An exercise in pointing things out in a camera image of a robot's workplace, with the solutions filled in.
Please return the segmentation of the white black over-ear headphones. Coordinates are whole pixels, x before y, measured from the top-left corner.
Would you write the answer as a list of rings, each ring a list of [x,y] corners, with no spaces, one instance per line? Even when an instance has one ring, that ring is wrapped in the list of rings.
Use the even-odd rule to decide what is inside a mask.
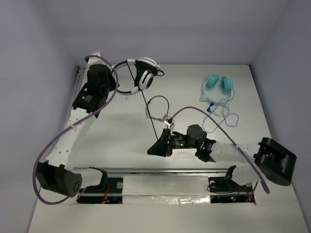
[[[154,77],[161,77],[165,75],[164,71],[160,69],[160,65],[149,57],[141,57],[137,60],[127,59],[116,64],[114,69],[117,71],[124,66],[127,66],[129,69],[131,66],[136,68],[134,88],[130,91],[117,90],[119,94],[124,96],[135,95],[140,91],[148,89],[151,86]]]

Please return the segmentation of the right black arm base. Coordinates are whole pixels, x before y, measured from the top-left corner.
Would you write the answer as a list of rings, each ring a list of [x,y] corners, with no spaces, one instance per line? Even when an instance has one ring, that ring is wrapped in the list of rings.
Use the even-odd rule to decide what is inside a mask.
[[[211,203],[256,203],[252,185],[239,185],[232,180],[236,166],[230,166],[224,176],[209,177],[207,191]]]

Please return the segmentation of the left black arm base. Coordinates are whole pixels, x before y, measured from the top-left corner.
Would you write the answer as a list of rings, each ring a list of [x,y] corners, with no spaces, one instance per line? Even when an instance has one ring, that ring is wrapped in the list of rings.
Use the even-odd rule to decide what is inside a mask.
[[[98,185],[81,189],[77,196],[79,204],[122,204],[123,177],[109,176],[106,170],[89,167],[101,173]]]

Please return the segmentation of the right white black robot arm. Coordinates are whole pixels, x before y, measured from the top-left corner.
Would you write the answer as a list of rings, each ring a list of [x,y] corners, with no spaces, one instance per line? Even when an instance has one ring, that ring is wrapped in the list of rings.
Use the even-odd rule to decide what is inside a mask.
[[[199,125],[188,126],[186,134],[165,128],[147,154],[169,157],[173,150],[185,149],[195,149],[194,155],[205,163],[230,162],[224,184],[231,191],[266,180],[289,186],[297,160],[294,153],[271,138],[264,137],[253,144],[223,143],[209,139]]]

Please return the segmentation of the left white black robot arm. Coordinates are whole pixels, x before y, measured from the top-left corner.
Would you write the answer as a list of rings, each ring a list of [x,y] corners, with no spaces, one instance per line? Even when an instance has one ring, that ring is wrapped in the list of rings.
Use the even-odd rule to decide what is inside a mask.
[[[73,172],[78,146],[102,109],[113,100],[118,86],[119,76],[114,67],[89,65],[86,82],[72,103],[65,129],[48,143],[35,161],[33,188],[43,203],[52,204],[40,195],[38,184],[66,199],[75,197],[80,189],[86,188],[84,174]]]

